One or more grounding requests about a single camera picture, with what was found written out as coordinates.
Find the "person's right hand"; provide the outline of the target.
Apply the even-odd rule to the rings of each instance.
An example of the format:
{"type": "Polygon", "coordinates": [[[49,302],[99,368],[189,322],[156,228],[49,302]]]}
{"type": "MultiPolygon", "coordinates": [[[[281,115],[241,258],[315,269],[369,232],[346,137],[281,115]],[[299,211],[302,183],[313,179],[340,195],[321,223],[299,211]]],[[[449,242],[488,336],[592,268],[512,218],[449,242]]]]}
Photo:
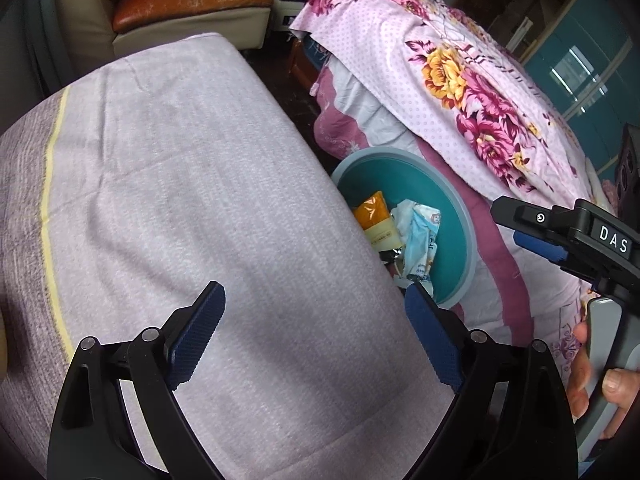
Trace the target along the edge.
{"type": "MultiPolygon", "coordinates": [[[[574,328],[575,338],[582,344],[570,367],[566,394],[570,411],[575,418],[581,418],[587,411],[589,396],[587,386],[591,378],[591,365],[587,356],[586,341],[588,324],[578,323],[574,328]]],[[[623,423],[631,405],[634,404],[640,385],[638,370],[608,370],[603,378],[602,392],[608,403],[617,406],[616,413],[601,434],[601,439],[611,439],[623,423]]]]}

